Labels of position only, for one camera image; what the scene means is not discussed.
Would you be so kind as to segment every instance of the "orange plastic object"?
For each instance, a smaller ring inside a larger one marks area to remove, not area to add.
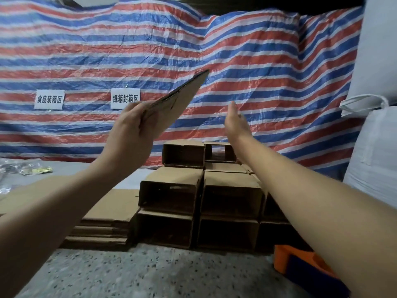
[[[281,274],[285,274],[290,255],[299,257],[301,260],[314,266],[325,274],[339,279],[325,261],[315,252],[307,252],[291,247],[290,245],[275,245],[274,249],[274,268]]]

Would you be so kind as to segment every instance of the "orange and blue object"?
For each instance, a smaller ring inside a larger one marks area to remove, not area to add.
[[[348,298],[350,290],[315,252],[276,245],[274,268],[316,298]]]

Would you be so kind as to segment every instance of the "person's left hand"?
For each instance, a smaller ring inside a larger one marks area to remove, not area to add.
[[[150,156],[158,114],[141,122],[151,102],[130,103],[114,123],[95,169],[105,170],[122,181],[141,167]]]

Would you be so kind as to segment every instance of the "hand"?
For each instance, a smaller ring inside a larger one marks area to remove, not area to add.
[[[141,167],[150,156],[158,114],[141,123],[151,102],[129,103],[114,123],[95,169],[104,170],[118,182]]]
[[[238,109],[234,101],[232,101],[227,108],[225,130],[227,138],[232,145],[236,156],[244,162],[240,151],[242,149],[242,143],[253,137],[247,120],[243,114],[238,113]]]

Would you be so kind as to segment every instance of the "bag handle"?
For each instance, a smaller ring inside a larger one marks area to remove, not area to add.
[[[362,111],[374,110],[374,109],[377,108],[377,106],[371,107],[371,108],[362,109],[362,110],[353,110],[353,109],[348,107],[349,104],[352,104],[352,103],[354,103],[354,102],[356,102],[358,100],[362,100],[362,99],[365,99],[365,98],[371,97],[371,96],[377,97],[377,98],[382,100],[382,102],[380,103],[380,108],[381,109],[385,109],[385,108],[389,107],[389,100],[385,96],[373,95],[373,94],[362,94],[362,95],[356,95],[356,96],[353,96],[353,97],[351,97],[349,99],[345,99],[345,100],[341,101],[341,103],[339,105],[339,108],[341,108],[342,110],[348,111],[350,113],[359,113],[359,112],[362,112]]]

